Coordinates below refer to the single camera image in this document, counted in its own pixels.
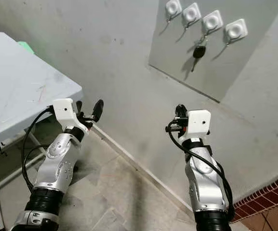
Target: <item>white wall hook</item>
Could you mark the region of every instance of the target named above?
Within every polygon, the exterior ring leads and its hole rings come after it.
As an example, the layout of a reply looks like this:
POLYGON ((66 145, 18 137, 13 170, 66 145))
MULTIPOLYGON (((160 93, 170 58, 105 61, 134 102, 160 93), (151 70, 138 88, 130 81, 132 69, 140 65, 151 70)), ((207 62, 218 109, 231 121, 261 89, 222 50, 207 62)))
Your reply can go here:
POLYGON ((229 41, 234 41, 248 35, 247 26, 243 18, 238 19, 225 26, 225 33, 229 41))
POLYGON ((221 28, 224 23, 219 10, 213 11, 203 18, 203 25, 207 34, 221 28))
POLYGON ((183 17, 186 22, 185 29, 187 30, 191 24, 195 23, 202 17, 198 4, 194 2, 185 8, 183 10, 183 17))
POLYGON ((179 0, 170 0, 166 3, 166 11, 168 14, 167 22, 169 23, 174 17, 182 12, 182 6, 179 0))

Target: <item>scratch mark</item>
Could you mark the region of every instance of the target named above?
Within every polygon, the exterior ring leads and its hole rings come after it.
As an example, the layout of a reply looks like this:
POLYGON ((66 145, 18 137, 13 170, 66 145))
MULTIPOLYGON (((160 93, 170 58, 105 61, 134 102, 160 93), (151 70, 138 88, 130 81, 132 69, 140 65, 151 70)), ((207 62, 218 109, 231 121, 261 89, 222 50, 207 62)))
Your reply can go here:
POLYGON ((40 88, 42 88, 42 90, 41 90, 41 93, 40 93, 40 96, 39 96, 38 102, 40 102, 40 101, 41 101, 41 97, 42 97, 42 95, 46 92, 46 85, 43 85, 43 86, 42 86, 42 87, 40 87, 40 88))

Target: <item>white wall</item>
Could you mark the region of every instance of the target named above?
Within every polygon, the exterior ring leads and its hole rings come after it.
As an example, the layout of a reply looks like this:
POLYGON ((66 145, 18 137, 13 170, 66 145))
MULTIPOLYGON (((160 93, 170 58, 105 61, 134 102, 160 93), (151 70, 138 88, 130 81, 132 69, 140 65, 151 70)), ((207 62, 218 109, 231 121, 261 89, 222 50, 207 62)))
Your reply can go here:
POLYGON ((184 155, 164 127, 207 108, 214 157, 236 199, 278 176, 278 16, 220 104, 147 65, 156 0, 0 0, 0 30, 105 101, 99 126, 188 201, 184 155))

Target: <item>car key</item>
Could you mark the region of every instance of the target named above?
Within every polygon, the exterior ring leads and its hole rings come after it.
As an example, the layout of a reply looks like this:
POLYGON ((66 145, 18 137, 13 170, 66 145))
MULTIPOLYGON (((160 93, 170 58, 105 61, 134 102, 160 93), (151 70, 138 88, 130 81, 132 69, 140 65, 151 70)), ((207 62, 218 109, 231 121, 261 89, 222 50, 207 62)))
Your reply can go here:
POLYGON ((199 45, 195 48, 195 50, 193 51, 193 55, 192 55, 195 58, 195 60, 193 62, 191 72, 194 71, 195 66, 198 63, 198 61, 205 55, 205 51, 206 51, 206 46, 199 45))

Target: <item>wall baseboard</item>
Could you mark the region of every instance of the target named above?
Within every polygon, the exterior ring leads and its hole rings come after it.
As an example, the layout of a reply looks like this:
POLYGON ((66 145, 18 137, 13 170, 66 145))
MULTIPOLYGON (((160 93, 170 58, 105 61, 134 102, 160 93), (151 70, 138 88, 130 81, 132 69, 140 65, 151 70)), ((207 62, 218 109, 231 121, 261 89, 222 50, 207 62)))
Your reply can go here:
POLYGON ((183 210, 186 214, 193 216, 192 208, 183 199, 176 195, 168 186, 159 180, 152 172, 143 167, 135 158, 127 152, 121 145, 113 140, 109 135, 103 132, 99 127, 93 125, 94 131, 101 139, 103 139, 113 150, 120 154, 127 160, 135 169, 137 169, 143 176, 152 182, 163 194, 165 194, 178 208, 183 210))

